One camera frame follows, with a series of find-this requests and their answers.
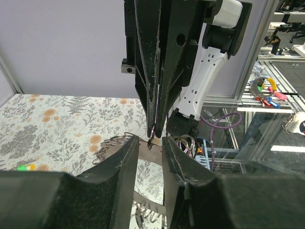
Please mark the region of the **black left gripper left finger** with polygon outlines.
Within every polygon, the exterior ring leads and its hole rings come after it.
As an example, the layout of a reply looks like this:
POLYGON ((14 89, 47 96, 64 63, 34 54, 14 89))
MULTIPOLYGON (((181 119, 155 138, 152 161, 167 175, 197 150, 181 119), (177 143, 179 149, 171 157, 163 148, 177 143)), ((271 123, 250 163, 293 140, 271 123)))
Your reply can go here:
POLYGON ((130 224, 139 138, 72 176, 64 172, 2 171, 3 229, 127 229, 130 224))

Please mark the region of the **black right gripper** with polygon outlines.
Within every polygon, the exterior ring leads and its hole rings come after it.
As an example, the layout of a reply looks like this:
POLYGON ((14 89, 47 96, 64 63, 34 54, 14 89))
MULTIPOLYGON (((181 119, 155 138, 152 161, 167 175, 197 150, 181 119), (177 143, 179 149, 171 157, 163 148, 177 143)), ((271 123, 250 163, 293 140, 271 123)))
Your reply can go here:
POLYGON ((157 92, 158 137, 161 137, 169 94, 191 79, 204 22, 212 22, 221 0, 126 0, 124 19, 128 73, 135 74, 138 95, 146 96, 147 135, 154 135, 157 92))

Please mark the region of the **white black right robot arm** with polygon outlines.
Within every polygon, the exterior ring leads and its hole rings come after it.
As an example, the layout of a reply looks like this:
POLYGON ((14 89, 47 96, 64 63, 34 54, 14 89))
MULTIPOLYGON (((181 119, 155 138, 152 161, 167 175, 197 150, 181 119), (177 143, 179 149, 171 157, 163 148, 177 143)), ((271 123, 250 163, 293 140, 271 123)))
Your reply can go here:
POLYGON ((147 136, 197 136, 204 100, 242 44, 252 10, 238 0, 126 0, 127 56, 147 136))

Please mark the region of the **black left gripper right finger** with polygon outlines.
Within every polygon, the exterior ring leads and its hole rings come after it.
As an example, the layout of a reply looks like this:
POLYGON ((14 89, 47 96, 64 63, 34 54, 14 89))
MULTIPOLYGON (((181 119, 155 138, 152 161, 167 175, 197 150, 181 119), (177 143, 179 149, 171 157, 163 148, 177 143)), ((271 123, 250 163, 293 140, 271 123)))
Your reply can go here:
POLYGON ((216 174, 162 139, 170 229, 302 229, 305 177, 299 173, 216 174))

